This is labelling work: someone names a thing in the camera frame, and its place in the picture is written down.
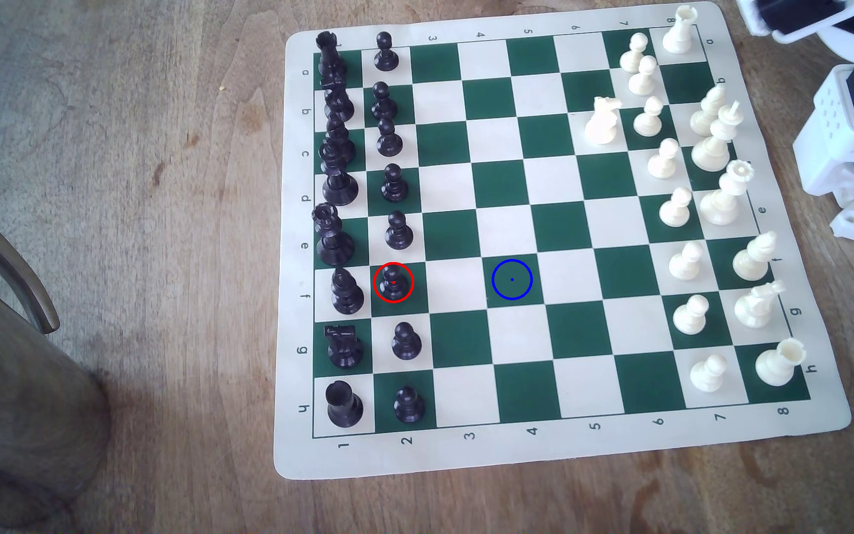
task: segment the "blue circle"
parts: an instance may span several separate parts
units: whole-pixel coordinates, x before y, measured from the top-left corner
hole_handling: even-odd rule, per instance
[[[522,295],[520,295],[519,297],[507,297],[507,296],[503,295],[502,293],[500,293],[498,289],[496,289],[496,271],[498,271],[499,268],[502,267],[504,263],[510,263],[510,262],[519,263],[523,267],[526,267],[526,270],[529,273],[529,287],[526,288],[526,291]],[[532,290],[532,269],[529,269],[529,266],[527,264],[523,263],[522,261],[518,261],[518,260],[500,261],[499,264],[496,265],[496,268],[492,270],[492,276],[491,276],[490,282],[492,282],[492,290],[496,292],[496,295],[503,297],[506,300],[519,300],[522,297],[526,297],[529,294],[529,291]]]

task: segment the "wooden table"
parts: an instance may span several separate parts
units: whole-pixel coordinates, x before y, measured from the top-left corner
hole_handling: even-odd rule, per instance
[[[81,531],[854,529],[845,431],[335,482],[272,467],[283,58],[299,30],[626,2],[0,0],[0,230],[51,291],[51,339],[107,385],[115,436]],[[718,2],[854,419],[854,242],[792,140],[839,59]],[[17,301],[0,280],[0,296]]]

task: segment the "chess mat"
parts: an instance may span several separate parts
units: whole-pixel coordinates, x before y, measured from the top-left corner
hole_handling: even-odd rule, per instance
[[[719,8],[698,11],[694,46],[682,55],[661,39],[678,4],[333,30],[348,69],[355,115],[346,123],[357,156],[348,172],[360,194],[338,208],[355,253],[345,267],[364,292],[362,309],[333,309],[333,268],[318,260],[311,208],[324,201],[318,148],[325,103],[317,31],[287,47],[282,252],[276,371],[275,465],[288,478],[342,478],[472,467],[833,431],[849,422],[846,395],[812,296],[769,157]],[[394,37],[399,66],[374,68],[374,36]],[[631,124],[647,97],[627,89],[618,67],[636,31],[658,59],[661,132]],[[385,81],[397,102],[403,151],[380,155],[371,87]],[[745,120],[731,158],[753,164],[741,213],[708,223],[695,205],[718,188],[701,171],[689,127],[700,99],[726,84]],[[609,144],[584,136],[595,96],[623,101]],[[664,138],[682,146],[678,172],[653,178],[647,162]],[[384,167],[396,163],[407,199],[381,197]],[[658,208],[676,187],[694,192],[691,218],[664,225]],[[407,215],[414,243],[384,241],[387,215]],[[775,230],[770,271],[749,282],[733,255]],[[680,281],[667,263],[688,240],[704,246],[700,274]],[[388,262],[407,267],[410,297],[388,303],[373,290]],[[781,279],[787,291],[762,329],[744,327],[733,304],[749,288]],[[703,332],[671,322],[691,295],[707,297]],[[409,361],[391,351],[397,322],[423,341]],[[351,325],[363,345],[356,367],[327,358],[326,325]],[[795,336],[809,356],[783,387],[763,383],[754,361]],[[690,383],[695,362],[727,358],[722,387]],[[362,399],[349,429],[326,415],[325,389],[348,382]],[[410,385],[425,416],[403,424],[393,412]]]

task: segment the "red circle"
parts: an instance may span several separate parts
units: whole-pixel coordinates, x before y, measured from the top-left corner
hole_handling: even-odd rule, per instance
[[[407,271],[407,273],[411,277],[411,289],[407,290],[407,295],[405,295],[403,298],[398,298],[397,300],[388,300],[384,298],[384,295],[382,295],[380,291],[378,291],[378,273],[381,273],[381,270],[384,267],[387,267],[388,265],[400,265],[404,268],[405,271]],[[388,261],[386,264],[382,265],[378,268],[377,271],[374,272],[374,278],[371,280],[371,287],[374,288],[375,295],[380,297],[381,300],[383,300],[384,302],[387,302],[388,304],[397,304],[397,302],[403,302],[404,300],[407,300],[407,297],[409,297],[411,293],[414,292],[414,273],[411,273],[411,270],[408,269],[407,265],[404,265],[403,263],[397,261]]]

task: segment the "chessboard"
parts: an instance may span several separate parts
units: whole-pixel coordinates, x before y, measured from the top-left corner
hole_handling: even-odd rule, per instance
[[[281,475],[512,464],[849,424],[723,15],[712,3],[689,6],[696,19],[683,53],[663,42],[677,4],[332,29],[338,65],[323,61],[319,31],[291,37],[275,373]],[[636,33],[646,41],[639,57],[657,60],[643,96],[620,63]],[[396,67],[377,68],[385,57]],[[396,103],[387,121],[375,117],[385,116],[381,82]],[[323,84],[339,91],[337,113],[328,111],[347,118],[343,127],[329,127]],[[717,86],[742,121],[724,125],[735,130],[716,146],[739,160],[734,172],[752,175],[745,192],[730,183],[737,174],[721,178],[723,168],[692,158],[705,139],[692,116]],[[662,104],[659,132],[640,135],[635,120],[652,96]],[[610,142],[586,135],[596,97],[617,99],[598,111],[613,115],[601,122]],[[680,149],[670,177],[656,178],[649,162],[665,139]],[[393,185],[389,164],[400,171]],[[334,182],[324,190],[326,166],[340,180],[334,193]],[[386,200],[383,188],[397,193],[400,181],[399,201]],[[679,188],[690,191],[686,207]],[[736,201],[728,224],[702,216],[717,190],[721,205]],[[332,208],[326,195],[350,201]],[[685,221],[677,226],[661,218],[672,199],[669,217]],[[769,268],[743,279],[734,258],[767,234],[775,247],[754,258]],[[696,275],[679,279],[672,263],[687,267],[691,249]],[[757,298],[760,328],[735,314],[752,290],[769,291]],[[693,324],[676,326],[676,314]],[[771,356],[784,373],[778,385],[761,374],[769,359],[758,364]]]

